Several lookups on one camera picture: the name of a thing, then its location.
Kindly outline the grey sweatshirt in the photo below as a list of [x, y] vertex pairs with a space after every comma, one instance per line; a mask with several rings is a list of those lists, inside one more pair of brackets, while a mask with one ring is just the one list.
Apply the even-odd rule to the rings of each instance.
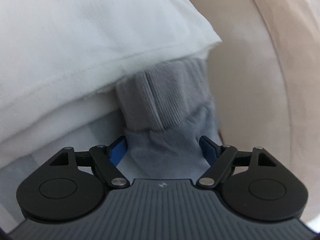
[[128, 180], [197, 180], [209, 167], [199, 146], [220, 143], [206, 62], [169, 61], [117, 82], [128, 150], [118, 165]]

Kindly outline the white garment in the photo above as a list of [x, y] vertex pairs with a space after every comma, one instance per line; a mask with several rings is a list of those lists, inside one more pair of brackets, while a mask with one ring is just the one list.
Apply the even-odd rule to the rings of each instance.
[[189, 0], [1, 0], [1, 150], [26, 154], [114, 108], [123, 76], [220, 43]]

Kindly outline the beige sofa cushion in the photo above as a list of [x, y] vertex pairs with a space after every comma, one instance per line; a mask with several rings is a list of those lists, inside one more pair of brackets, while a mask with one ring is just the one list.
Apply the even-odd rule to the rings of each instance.
[[319, 230], [319, 0], [190, 0], [222, 43], [208, 79], [225, 143], [262, 146], [307, 187]]

